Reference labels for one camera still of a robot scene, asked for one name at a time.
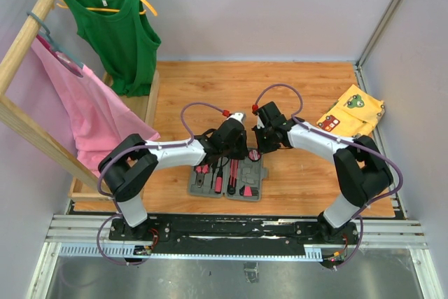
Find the black electrical tape roll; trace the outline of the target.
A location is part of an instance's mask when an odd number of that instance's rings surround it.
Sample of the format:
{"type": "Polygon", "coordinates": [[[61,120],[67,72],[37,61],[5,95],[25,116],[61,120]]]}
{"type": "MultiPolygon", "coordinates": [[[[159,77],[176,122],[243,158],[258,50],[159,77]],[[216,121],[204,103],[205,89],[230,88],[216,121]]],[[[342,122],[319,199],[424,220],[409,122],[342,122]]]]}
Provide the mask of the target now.
{"type": "Polygon", "coordinates": [[[257,149],[251,149],[248,152],[248,158],[253,162],[257,162],[261,159],[261,154],[257,149]]]}

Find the grey plastic tool case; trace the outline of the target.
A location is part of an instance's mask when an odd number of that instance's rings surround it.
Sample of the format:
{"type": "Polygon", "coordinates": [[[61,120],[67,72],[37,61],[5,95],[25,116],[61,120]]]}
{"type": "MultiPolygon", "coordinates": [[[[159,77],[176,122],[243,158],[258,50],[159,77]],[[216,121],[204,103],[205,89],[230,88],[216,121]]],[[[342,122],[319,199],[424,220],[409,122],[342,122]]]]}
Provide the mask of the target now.
{"type": "Polygon", "coordinates": [[[221,194],[215,194],[214,188],[210,189],[210,180],[211,180],[211,165],[209,166],[209,173],[205,176],[204,184],[201,188],[198,188],[195,184],[196,173],[195,168],[193,167],[190,171],[190,178],[187,185],[187,191],[190,195],[198,196],[198,197],[212,197],[212,198],[220,198],[226,197],[229,200],[239,200],[239,201],[247,201],[247,202],[258,202],[262,197],[262,184],[263,181],[267,178],[267,168],[264,167],[263,159],[257,162],[251,161],[248,156],[243,160],[238,160],[238,172],[237,172],[237,189],[234,195],[228,195],[228,181],[230,175],[230,163],[231,159],[221,158],[218,160],[218,169],[219,167],[223,168],[223,187],[221,194]],[[239,194],[239,190],[241,187],[248,185],[258,188],[259,197],[242,197],[239,194]]]}

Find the pink handled pliers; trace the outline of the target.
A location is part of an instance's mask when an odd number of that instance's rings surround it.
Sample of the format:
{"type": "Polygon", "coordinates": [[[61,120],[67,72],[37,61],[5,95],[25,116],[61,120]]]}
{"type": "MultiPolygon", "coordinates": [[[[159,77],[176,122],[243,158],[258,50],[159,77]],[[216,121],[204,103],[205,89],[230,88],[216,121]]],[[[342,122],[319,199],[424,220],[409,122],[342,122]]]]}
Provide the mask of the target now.
{"type": "Polygon", "coordinates": [[[208,165],[198,165],[195,168],[196,179],[195,184],[198,188],[201,188],[204,184],[205,176],[209,173],[208,165]]]}

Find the pink hex key set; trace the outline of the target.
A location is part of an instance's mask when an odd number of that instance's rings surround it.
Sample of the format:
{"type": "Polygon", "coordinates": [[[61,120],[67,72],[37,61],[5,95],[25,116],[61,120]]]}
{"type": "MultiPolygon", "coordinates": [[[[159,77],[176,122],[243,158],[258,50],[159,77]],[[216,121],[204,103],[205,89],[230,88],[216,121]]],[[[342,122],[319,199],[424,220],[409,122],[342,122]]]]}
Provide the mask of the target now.
{"type": "Polygon", "coordinates": [[[239,194],[242,197],[259,197],[259,190],[256,187],[245,185],[240,188],[239,194]]]}

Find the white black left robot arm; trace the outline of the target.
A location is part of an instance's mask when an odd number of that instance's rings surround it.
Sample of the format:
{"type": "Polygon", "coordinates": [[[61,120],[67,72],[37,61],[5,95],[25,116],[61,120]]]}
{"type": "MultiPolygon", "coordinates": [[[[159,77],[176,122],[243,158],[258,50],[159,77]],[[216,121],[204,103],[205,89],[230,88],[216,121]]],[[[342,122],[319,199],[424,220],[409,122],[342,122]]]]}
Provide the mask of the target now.
{"type": "Polygon", "coordinates": [[[183,141],[146,141],[139,134],[131,134],[110,152],[98,165],[99,180],[111,191],[127,234],[136,240],[149,234],[150,223],[140,192],[153,172],[211,166],[220,158],[246,155],[245,120],[244,113],[233,113],[211,135],[183,141]]]}

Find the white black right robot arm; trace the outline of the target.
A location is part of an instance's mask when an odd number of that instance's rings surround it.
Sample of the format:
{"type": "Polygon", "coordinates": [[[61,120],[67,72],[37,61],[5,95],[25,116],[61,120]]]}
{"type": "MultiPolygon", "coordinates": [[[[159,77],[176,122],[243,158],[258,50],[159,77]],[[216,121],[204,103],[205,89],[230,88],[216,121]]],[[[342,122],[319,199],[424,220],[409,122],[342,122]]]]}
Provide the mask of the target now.
{"type": "Polygon", "coordinates": [[[257,124],[258,151],[262,154],[281,147],[304,150],[334,164],[340,194],[318,216],[317,234],[332,243],[341,237],[347,223],[393,183],[386,158],[369,136],[337,137],[301,118],[285,117],[274,102],[253,105],[257,124]]]}

